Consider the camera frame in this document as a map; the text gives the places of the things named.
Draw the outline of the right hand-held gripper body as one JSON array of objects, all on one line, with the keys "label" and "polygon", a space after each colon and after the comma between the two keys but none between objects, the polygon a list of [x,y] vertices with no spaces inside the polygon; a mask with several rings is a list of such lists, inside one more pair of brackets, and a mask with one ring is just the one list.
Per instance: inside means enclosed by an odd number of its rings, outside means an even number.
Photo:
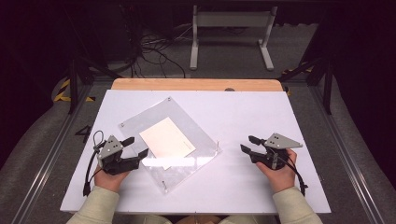
[{"label": "right hand-held gripper body", "polygon": [[283,168],[289,160],[287,148],[302,147],[303,144],[294,141],[282,134],[273,133],[268,139],[263,139],[262,146],[265,147],[266,153],[252,151],[250,159],[253,163],[261,162],[272,170]]}]

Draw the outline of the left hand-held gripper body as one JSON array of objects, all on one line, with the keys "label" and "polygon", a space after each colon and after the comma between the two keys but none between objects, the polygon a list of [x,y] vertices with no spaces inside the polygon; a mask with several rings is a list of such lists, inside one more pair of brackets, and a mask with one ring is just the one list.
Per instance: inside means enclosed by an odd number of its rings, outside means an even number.
[{"label": "left hand-held gripper body", "polygon": [[139,167],[140,160],[138,157],[123,159],[123,147],[114,135],[99,146],[100,152],[98,154],[99,166],[109,175],[118,175],[124,172],[135,170]]}]

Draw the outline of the photo card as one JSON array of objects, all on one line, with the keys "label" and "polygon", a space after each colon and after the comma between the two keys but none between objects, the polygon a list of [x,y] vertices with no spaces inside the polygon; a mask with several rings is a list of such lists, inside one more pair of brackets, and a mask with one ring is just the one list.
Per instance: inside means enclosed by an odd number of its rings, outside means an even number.
[{"label": "photo card", "polygon": [[181,163],[196,147],[169,118],[165,118],[139,134],[154,159],[149,165],[161,166],[164,170]]}]

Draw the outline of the clear acrylic photo frame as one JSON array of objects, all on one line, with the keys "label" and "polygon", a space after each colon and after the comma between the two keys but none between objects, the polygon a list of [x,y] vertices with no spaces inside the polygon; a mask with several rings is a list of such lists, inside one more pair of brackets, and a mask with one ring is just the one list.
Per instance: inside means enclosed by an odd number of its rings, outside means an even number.
[{"label": "clear acrylic photo frame", "polygon": [[[196,149],[183,158],[181,163],[164,170],[161,166],[149,165],[149,162],[154,159],[154,155],[139,134],[167,117],[187,136]],[[134,137],[132,149],[135,152],[148,149],[148,155],[142,160],[142,164],[148,170],[159,190],[164,193],[169,192],[191,177],[221,152],[219,143],[212,140],[177,101],[171,97],[125,120],[119,125],[119,128],[124,136]]]}]

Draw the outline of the person's left hand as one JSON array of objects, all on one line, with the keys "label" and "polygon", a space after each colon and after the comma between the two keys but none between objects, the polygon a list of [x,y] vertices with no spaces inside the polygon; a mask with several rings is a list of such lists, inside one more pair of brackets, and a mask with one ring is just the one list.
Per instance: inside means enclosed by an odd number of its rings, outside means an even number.
[{"label": "person's left hand", "polygon": [[129,172],[124,172],[118,175],[109,175],[105,173],[100,166],[95,169],[94,185],[107,189],[113,192],[120,190],[121,183],[129,175]]}]

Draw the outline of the person's right hand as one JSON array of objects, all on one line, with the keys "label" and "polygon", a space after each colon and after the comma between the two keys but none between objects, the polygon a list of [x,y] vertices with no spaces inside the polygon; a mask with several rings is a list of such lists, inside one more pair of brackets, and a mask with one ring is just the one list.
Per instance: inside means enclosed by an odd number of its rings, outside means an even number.
[{"label": "person's right hand", "polygon": [[295,173],[287,165],[279,170],[271,170],[261,162],[257,162],[256,166],[268,178],[274,193],[292,188],[295,185]]}]

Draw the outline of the yellow black hazard tape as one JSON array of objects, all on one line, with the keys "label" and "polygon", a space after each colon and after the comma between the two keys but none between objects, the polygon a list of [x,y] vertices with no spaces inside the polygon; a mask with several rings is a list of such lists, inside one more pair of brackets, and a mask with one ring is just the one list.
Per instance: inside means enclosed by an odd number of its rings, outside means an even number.
[{"label": "yellow black hazard tape", "polygon": [[54,102],[70,102],[72,100],[71,97],[64,95],[69,85],[70,85],[70,79],[67,78],[62,84],[61,88],[58,90],[58,93],[55,95]]},{"label": "yellow black hazard tape", "polygon": [[[299,67],[303,66],[304,64],[306,64],[307,62],[301,63]],[[281,73],[281,76],[285,76],[288,73],[291,73],[292,71],[296,70],[297,68],[294,69],[286,69]],[[314,65],[310,66],[310,67],[306,67],[305,70],[303,70],[303,73],[311,73],[312,70],[314,68]]]}]

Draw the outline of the white metal stand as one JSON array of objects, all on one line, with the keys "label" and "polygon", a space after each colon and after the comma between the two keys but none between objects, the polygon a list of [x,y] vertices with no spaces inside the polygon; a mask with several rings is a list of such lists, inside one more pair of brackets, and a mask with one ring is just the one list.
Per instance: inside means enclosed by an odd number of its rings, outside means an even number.
[{"label": "white metal stand", "polygon": [[267,45],[276,19],[277,7],[264,11],[200,11],[198,6],[192,12],[192,45],[190,70],[198,68],[199,27],[261,27],[264,30],[263,38],[258,40],[262,59],[268,71],[273,71],[274,64],[269,54]]}]

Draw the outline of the aluminium rail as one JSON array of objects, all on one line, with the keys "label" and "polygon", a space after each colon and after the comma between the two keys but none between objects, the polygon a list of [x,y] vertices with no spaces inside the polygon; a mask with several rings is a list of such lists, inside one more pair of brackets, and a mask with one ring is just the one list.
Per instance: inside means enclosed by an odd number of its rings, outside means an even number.
[{"label": "aluminium rail", "polygon": [[319,89],[317,87],[309,87],[309,91],[332,134],[332,138],[336,144],[337,153],[346,169],[346,173],[361,202],[366,216],[369,218],[371,224],[385,224],[384,219],[382,218],[382,215],[375,204],[372,194],[368,189],[367,182],[361,172],[361,169],[349,153],[347,144],[344,141],[332,115],[327,113],[323,105],[323,97],[321,96]]},{"label": "aluminium rail", "polygon": [[64,123],[60,131],[58,132],[53,144],[51,145],[46,159],[44,159],[40,166],[40,169],[36,173],[35,179],[30,186],[28,192],[26,193],[18,212],[12,219],[11,224],[25,224],[26,220],[30,216],[35,206],[35,203],[41,191],[45,187],[56,161],[58,160],[58,157],[64,146],[66,136],[68,135],[74,121],[76,120],[78,112],[82,108],[82,105],[85,102],[86,97],[90,93],[91,88],[91,85],[82,85],[80,92],[75,91],[76,96],[72,98],[73,102],[75,103],[74,110],[71,114],[68,114],[65,117]]}]

